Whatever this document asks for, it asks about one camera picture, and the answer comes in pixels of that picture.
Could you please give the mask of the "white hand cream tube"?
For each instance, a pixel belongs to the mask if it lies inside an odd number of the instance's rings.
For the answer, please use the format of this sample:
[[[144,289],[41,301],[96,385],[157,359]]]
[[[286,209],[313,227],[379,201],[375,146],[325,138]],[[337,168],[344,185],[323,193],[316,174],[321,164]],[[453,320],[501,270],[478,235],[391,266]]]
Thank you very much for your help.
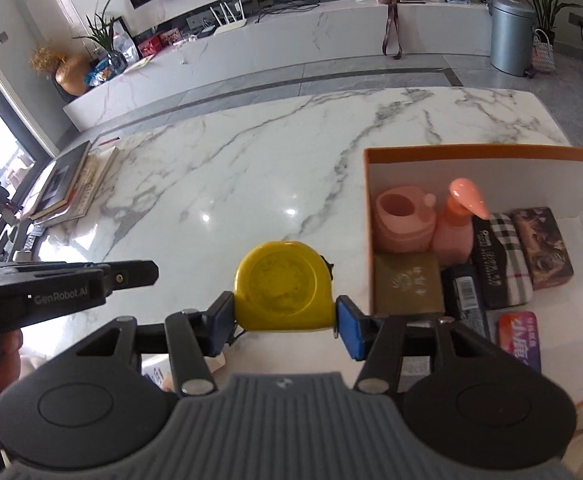
[[[174,392],[173,375],[168,354],[155,354],[142,362],[142,375],[165,392]]]

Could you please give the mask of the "dark blue cylindrical bottle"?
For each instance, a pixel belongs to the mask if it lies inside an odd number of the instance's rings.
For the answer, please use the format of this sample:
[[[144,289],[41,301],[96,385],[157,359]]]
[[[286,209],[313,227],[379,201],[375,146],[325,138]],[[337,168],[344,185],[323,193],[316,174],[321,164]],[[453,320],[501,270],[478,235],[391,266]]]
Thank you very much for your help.
[[[444,313],[489,339],[489,324],[474,268],[470,264],[450,266],[440,272],[440,277]]]

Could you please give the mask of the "yellow tape measure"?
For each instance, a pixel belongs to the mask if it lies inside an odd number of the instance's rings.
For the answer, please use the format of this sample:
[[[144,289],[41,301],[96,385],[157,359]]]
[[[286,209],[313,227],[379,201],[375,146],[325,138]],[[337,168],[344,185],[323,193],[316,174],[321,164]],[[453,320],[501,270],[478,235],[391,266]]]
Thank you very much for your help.
[[[333,266],[300,242],[267,242],[241,261],[234,316],[249,332],[311,332],[336,326]]]

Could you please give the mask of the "brown cardboard small box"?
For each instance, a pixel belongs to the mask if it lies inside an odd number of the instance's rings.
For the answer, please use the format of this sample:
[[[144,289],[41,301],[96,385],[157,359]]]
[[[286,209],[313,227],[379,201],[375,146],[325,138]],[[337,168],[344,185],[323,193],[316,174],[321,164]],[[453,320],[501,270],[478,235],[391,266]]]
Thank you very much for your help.
[[[374,255],[371,312],[427,318],[444,312],[439,264],[432,252]]]

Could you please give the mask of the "pink plastic jug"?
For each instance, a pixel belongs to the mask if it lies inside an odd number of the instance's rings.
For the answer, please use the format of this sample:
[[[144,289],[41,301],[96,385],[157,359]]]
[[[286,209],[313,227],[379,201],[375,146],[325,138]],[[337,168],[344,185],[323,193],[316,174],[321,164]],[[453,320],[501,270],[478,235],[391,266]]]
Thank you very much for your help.
[[[379,252],[427,252],[436,226],[437,197],[417,186],[391,188],[376,197],[374,240]]]

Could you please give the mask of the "stack of books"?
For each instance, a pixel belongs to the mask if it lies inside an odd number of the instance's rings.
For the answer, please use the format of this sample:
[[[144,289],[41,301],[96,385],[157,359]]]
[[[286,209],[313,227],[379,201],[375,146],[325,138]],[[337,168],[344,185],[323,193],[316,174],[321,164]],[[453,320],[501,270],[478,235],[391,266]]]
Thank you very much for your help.
[[[32,189],[22,218],[50,228],[84,217],[117,157],[116,142],[83,142],[55,159]]]

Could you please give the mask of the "pink pump bottle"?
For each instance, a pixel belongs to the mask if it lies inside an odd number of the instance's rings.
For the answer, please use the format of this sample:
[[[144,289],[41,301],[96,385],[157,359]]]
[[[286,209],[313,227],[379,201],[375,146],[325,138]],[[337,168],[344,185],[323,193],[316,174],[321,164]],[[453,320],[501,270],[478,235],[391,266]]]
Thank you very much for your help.
[[[442,269],[467,263],[474,246],[474,217],[489,218],[482,192],[472,180],[457,178],[449,185],[430,244]]]

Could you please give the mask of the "red blue floss box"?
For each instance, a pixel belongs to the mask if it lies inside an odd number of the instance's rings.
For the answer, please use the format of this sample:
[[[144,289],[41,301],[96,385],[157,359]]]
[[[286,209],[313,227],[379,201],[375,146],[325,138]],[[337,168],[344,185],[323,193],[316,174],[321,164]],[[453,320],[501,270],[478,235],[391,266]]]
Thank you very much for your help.
[[[540,336],[533,312],[501,315],[497,320],[497,342],[502,350],[541,373]]]

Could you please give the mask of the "orange cardboard shoe box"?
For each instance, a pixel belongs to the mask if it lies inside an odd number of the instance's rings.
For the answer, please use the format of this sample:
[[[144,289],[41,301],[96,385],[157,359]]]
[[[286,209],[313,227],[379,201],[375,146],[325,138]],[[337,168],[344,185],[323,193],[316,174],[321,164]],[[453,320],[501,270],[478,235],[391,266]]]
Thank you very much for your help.
[[[457,315],[583,404],[583,148],[459,144],[363,155],[369,307]]]

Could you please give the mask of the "brown patterned card box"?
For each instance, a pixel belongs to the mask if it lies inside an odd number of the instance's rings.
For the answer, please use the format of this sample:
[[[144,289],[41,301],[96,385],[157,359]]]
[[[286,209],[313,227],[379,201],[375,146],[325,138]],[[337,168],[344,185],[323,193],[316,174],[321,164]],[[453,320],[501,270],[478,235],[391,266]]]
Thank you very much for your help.
[[[553,211],[549,207],[516,209],[511,217],[534,290],[567,284],[573,266]]]

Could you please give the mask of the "golden vase with flowers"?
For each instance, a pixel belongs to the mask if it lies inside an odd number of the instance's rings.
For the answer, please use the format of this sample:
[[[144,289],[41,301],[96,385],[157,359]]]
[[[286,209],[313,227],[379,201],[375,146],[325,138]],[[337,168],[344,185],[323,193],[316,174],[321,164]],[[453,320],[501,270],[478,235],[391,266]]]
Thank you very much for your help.
[[[88,91],[90,62],[82,54],[64,54],[51,46],[40,46],[31,52],[28,63],[37,74],[51,77],[70,96],[83,96]]]

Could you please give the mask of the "green leafy plant vase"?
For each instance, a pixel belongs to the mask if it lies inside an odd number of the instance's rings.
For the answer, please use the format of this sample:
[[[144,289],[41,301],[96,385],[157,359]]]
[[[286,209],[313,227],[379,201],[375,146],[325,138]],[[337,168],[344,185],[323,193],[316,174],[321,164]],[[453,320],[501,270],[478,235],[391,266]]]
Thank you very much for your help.
[[[76,36],[76,39],[87,39],[92,41],[106,53],[106,61],[112,68],[113,74],[118,76],[127,68],[127,60],[124,55],[114,47],[114,24],[115,19],[107,16],[109,3],[112,0],[106,0],[101,11],[95,11],[93,18],[88,16],[88,33],[86,35]]]

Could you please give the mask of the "white wifi router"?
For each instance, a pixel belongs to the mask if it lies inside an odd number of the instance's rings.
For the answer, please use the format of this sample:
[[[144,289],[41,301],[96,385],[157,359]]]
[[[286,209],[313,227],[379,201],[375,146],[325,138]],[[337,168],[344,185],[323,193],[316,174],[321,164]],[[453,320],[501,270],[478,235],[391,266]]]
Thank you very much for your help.
[[[214,36],[232,32],[247,24],[247,16],[242,0],[220,1],[216,6],[209,8],[217,22]]]

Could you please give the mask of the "woven small basket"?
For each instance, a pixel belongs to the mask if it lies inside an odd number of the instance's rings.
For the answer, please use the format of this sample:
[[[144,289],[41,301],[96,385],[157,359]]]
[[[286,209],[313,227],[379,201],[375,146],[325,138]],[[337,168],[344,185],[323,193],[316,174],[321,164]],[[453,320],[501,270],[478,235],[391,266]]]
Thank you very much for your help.
[[[554,50],[549,36],[536,28],[532,36],[532,67],[539,73],[550,74],[556,70]]]

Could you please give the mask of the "grey metal trash bin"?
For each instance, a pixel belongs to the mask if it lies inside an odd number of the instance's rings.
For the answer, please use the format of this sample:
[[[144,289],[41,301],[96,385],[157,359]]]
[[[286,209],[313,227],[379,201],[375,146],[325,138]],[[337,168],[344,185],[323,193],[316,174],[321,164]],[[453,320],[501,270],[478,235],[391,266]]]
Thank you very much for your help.
[[[534,8],[524,1],[491,0],[490,61],[508,75],[522,77],[531,67]]]

